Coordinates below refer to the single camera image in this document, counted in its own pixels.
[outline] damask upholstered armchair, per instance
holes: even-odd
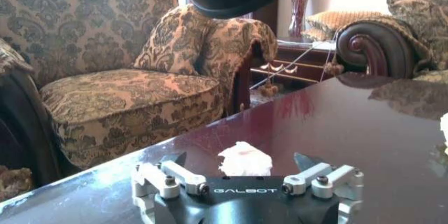
[[[341,28],[346,67],[394,78],[448,83],[448,0],[386,0],[390,16]]]
[[[37,185],[247,107],[250,59],[275,54],[270,29],[175,6],[0,0],[0,164],[30,168]],[[174,52],[183,48],[198,55]]]

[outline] dark wooden table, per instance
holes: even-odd
[[[141,223],[129,173],[186,151],[186,168],[219,175],[217,153],[246,141],[294,174],[293,152],[365,174],[357,223],[448,223],[448,158],[437,119],[448,86],[345,74],[0,204],[0,223]]]

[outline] seat cushion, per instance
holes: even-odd
[[[85,169],[221,117],[217,80],[118,69],[57,80],[39,90],[59,148]]]

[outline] white tissue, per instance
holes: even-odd
[[[446,145],[446,150],[445,153],[448,155],[448,113],[442,115],[439,118],[439,130],[442,131],[442,134],[445,135],[445,145]]]
[[[270,176],[270,156],[246,142],[237,142],[217,156],[223,157],[218,169],[226,176]]]

